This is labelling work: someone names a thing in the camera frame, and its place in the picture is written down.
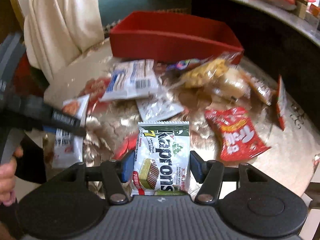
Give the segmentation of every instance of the barcode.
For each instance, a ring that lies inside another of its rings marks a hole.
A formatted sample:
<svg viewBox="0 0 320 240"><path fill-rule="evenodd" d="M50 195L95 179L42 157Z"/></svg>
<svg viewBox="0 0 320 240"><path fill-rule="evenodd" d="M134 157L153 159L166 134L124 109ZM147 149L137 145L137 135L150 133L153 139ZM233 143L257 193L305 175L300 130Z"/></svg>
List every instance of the barcode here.
<svg viewBox="0 0 320 240"><path fill-rule="evenodd" d="M136 80L136 89L149 88L151 86L150 79L139 79Z"/></svg>
<svg viewBox="0 0 320 240"><path fill-rule="evenodd" d="M64 145L71 145L73 141L73 136L71 133L57 129L55 145L56 146L64 146Z"/></svg>

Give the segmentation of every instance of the red snack package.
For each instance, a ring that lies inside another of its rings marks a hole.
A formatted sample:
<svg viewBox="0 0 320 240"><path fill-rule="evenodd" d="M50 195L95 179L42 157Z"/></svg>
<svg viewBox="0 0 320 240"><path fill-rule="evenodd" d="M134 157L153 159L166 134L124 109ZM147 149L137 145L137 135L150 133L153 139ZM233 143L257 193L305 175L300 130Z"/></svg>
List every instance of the red snack package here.
<svg viewBox="0 0 320 240"><path fill-rule="evenodd" d="M284 123L284 113L285 108L287 107L287 96L285 93L285 87L282 80L282 76L279 75L278 80L278 89L277 89L277 103L276 103L276 110L278 115L278 120L280 124L280 128L284 131L285 123Z"/></svg>
<svg viewBox="0 0 320 240"><path fill-rule="evenodd" d="M134 150L137 145L138 133L134 133L129 137L126 137L121 146L115 151L113 159L121 160L122 157L130 150Z"/></svg>
<svg viewBox="0 0 320 240"><path fill-rule="evenodd" d="M90 79L84 89L80 92L79 96L90 94L87 114L91 114L97 107L107 105L108 102L100 102L99 99L103 96L108 85L110 78L100 77L98 79Z"/></svg>
<svg viewBox="0 0 320 240"><path fill-rule="evenodd" d="M226 111L205 112L211 129L219 129L222 137L220 158L226 162L251 159L270 149L257 135L248 112L242 107Z"/></svg>

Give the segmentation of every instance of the clear plastic bag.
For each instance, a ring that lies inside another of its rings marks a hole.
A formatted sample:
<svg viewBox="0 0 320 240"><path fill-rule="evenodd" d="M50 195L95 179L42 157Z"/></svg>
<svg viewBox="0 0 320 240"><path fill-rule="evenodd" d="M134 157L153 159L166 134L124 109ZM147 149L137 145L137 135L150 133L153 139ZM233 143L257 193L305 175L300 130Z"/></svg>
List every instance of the clear plastic bag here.
<svg viewBox="0 0 320 240"><path fill-rule="evenodd" d="M238 52L225 52L216 59L208 61L201 66L184 73L181 76L179 83L184 84L186 88L199 88L208 84L213 84L228 71L228 65L238 54Z"/></svg>
<svg viewBox="0 0 320 240"><path fill-rule="evenodd" d="M250 73L239 68L244 80L249 84L251 89L257 94L259 99L267 106L271 106L273 91L262 80L257 79Z"/></svg>
<svg viewBox="0 0 320 240"><path fill-rule="evenodd" d="M247 110L251 108L250 86L242 78L237 66L231 66L217 82L209 85L206 90L212 95L227 99L237 106L242 106Z"/></svg>
<svg viewBox="0 0 320 240"><path fill-rule="evenodd" d="M163 121L183 111L183 106L170 92L162 93L146 99L136 100L141 119L144 122Z"/></svg>

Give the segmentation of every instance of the teal cushion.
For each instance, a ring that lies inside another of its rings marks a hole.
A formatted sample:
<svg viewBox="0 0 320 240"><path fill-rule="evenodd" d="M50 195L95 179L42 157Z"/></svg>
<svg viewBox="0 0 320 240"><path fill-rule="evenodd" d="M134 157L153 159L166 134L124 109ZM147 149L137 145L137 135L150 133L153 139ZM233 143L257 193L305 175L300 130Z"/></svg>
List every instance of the teal cushion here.
<svg viewBox="0 0 320 240"><path fill-rule="evenodd" d="M117 23L133 11L186 9L191 12L191 0L99 0L102 25Z"/></svg>

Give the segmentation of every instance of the cracker in plastic bag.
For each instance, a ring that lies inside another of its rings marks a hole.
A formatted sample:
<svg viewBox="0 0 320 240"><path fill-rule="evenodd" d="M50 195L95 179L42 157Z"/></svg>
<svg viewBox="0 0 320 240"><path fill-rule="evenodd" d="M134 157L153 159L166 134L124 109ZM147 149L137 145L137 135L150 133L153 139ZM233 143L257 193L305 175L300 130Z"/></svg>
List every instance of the cracker in plastic bag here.
<svg viewBox="0 0 320 240"><path fill-rule="evenodd" d="M139 122L132 195L188 192L189 122Z"/></svg>
<svg viewBox="0 0 320 240"><path fill-rule="evenodd" d="M239 53L223 53L216 59L184 73L180 82L186 88L198 88L215 83L229 69L228 65Z"/></svg>
<svg viewBox="0 0 320 240"><path fill-rule="evenodd" d="M218 95L236 106L242 106L247 110L251 109L250 86L242 78L236 66L231 66L217 82L210 84L205 89L211 93L212 101L215 98L213 95Z"/></svg>

